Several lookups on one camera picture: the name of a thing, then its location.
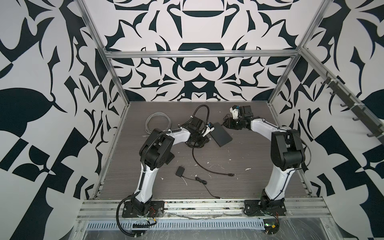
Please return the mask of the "black network switch box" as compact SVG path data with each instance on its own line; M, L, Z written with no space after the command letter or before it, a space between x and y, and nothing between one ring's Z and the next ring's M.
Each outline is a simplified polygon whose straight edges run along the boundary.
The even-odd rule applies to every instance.
M214 123L214 130L210 132L210 135L219 147L223 147L224 145L230 143L233 140L233 138L219 123Z

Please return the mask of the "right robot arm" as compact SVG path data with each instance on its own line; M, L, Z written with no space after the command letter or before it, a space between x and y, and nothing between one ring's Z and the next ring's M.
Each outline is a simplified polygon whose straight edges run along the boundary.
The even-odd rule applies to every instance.
M224 118L224 126L233 130L248 129L271 141L273 170L270 180L259 200L245 201L243 213L247 216L283 215L286 211L286 188L306 159L299 132L285 130L255 117L250 106L232 106Z

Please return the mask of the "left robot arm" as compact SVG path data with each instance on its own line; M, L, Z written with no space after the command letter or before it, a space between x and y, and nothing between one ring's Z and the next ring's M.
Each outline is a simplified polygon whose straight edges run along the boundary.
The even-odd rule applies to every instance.
M191 118L178 128L161 131L154 129L149 138L140 149L141 173L135 192L124 198L116 210L118 229L126 236L136 238L144 234L143 231L125 230L120 222L121 207L123 213L131 216L146 217L150 211L153 197L153 187L157 173L165 164L174 159L171 149L174 145L185 143L191 149L199 149L209 141L208 134L215 128L209 122L210 108L200 105L196 108Z

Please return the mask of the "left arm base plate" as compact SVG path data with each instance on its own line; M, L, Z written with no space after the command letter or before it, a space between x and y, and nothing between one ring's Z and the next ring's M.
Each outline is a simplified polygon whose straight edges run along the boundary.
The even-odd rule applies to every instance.
M151 201L141 203L127 201L124 203L123 218L150 217L155 218L164 213L164 201Z

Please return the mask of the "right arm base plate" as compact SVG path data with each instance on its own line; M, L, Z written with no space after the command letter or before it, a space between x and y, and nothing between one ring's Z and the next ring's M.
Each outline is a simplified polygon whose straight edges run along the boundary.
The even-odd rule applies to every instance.
M245 200L243 213L247 216L285 216L287 208L284 203L285 199L277 201L262 200Z

